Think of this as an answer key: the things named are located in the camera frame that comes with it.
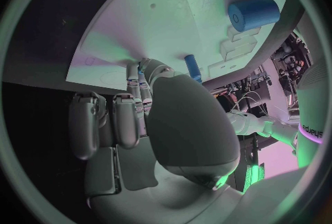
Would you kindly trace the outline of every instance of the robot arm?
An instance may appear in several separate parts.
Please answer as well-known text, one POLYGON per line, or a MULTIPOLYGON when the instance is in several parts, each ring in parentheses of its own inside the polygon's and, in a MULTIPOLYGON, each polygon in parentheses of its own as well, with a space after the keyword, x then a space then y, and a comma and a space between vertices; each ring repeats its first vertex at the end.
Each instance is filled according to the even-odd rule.
POLYGON ((228 112, 227 116, 237 135, 248 136, 256 132, 263 137, 273 137, 290 145, 293 150, 296 149, 294 139, 298 130, 288 124, 283 124, 270 116, 257 118, 253 114, 238 110, 228 112))

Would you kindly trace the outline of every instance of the small blue cylinder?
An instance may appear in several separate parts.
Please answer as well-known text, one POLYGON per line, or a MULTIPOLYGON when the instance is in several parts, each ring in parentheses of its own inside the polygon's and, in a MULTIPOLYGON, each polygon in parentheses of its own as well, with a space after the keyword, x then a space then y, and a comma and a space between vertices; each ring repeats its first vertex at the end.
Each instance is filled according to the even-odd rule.
POLYGON ((233 27, 238 32, 275 23, 280 19, 280 11, 274 0, 247 0, 233 3, 228 8, 233 27))
POLYGON ((195 56, 193 54, 187 55, 184 60, 191 78, 199 83, 202 83, 201 73, 199 71, 195 56))

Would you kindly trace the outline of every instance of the blue cylinder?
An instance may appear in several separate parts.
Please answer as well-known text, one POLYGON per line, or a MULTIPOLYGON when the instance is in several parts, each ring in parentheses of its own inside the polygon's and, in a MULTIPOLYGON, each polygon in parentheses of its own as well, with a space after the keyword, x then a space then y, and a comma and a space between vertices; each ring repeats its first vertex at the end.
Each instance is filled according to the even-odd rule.
POLYGON ((280 19, 280 11, 274 0, 247 0, 233 3, 228 7, 233 27, 238 32, 275 23, 280 19))
POLYGON ((187 55, 184 60, 191 78, 202 84, 201 73, 199 71, 195 56, 193 54, 187 55))

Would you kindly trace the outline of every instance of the purple light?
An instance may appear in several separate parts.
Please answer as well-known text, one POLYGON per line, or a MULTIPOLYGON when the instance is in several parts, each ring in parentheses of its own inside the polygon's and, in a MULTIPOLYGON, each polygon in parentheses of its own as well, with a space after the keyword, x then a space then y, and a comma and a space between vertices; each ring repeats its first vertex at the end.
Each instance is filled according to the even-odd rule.
POLYGON ((299 123, 299 131, 301 132, 302 135, 304 135, 306 138, 310 139, 311 141, 321 144, 321 140, 315 138, 312 134, 309 134, 306 130, 304 130, 303 127, 301 126, 301 123, 299 123))

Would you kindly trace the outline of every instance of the blue foam block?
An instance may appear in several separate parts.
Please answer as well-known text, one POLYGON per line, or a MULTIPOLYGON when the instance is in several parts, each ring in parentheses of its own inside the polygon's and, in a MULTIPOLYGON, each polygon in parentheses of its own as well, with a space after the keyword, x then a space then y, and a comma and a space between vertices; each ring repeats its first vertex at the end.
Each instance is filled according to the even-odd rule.
POLYGON ((259 28, 280 19, 274 0, 247 0, 233 3, 228 8, 232 25, 238 32, 259 28))
POLYGON ((199 71, 195 56, 193 54, 187 55, 184 60, 191 78, 193 78, 199 83, 202 83, 201 73, 199 71))

